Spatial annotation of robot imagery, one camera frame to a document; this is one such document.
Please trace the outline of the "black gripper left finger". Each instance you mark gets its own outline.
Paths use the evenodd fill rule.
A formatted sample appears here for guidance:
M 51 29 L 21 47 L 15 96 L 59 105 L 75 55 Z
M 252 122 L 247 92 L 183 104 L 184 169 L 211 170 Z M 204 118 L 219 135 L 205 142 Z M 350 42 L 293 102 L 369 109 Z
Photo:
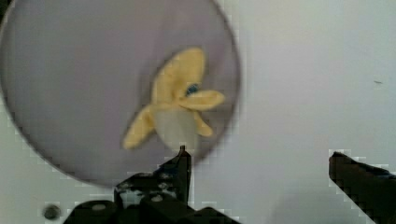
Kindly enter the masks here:
M 190 194 L 191 155 L 181 146 L 177 155 L 151 173 L 138 173 L 114 188 L 114 201 L 123 209 L 139 205 L 148 196 L 166 195 L 187 203 Z

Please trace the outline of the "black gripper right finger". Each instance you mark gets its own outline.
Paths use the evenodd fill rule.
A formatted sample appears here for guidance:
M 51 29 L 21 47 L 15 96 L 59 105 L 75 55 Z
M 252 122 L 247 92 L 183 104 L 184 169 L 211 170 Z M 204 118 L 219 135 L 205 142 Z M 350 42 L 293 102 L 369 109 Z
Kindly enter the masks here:
M 329 158 L 329 178 L 375 224 L 395 224 L 394 174 L 334 152 Z

